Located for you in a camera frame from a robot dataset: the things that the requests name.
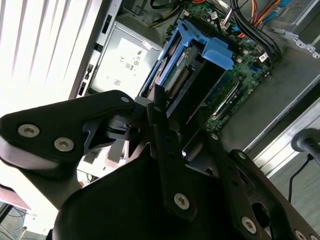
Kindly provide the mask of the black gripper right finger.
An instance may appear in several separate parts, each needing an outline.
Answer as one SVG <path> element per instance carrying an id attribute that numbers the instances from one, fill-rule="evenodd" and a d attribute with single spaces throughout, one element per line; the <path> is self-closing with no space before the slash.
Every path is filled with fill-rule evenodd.
<path id="1" fill-rule="evenodd" d="M 246 240 L 318 240 L 320 236 L 241 150 L 226 152 L 206 133 L 213 173 L 223 187 L 232 227 Z"/>

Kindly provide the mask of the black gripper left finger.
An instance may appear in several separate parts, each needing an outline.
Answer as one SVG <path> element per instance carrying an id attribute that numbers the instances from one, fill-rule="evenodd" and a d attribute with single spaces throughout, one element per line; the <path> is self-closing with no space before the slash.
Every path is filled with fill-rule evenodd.
<path id="1" fill-rule="evenodd" d="M 111 90 L 10 113 L 0 119 L 0 157 L 43 179 L 65 180 L 84 155 L 125 140 L 127 164 L 142 157 L 156 163 L 164 209 L 191 222 L 197 206 L 165 103 L 163 87 L 156 86 L 147 105 Z"/>

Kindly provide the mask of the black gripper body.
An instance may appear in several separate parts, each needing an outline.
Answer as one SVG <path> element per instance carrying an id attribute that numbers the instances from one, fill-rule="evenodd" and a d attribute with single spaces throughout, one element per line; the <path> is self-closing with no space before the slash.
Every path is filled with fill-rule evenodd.
<path id="1" fill-rule="evenodd" d="M 186 168 L 197 214 L 184 222 L 162 203 L 158 168 L 141 157 L 76 191 L 61 207 L 54 240 L 239 240 L 217 178 Z"/>

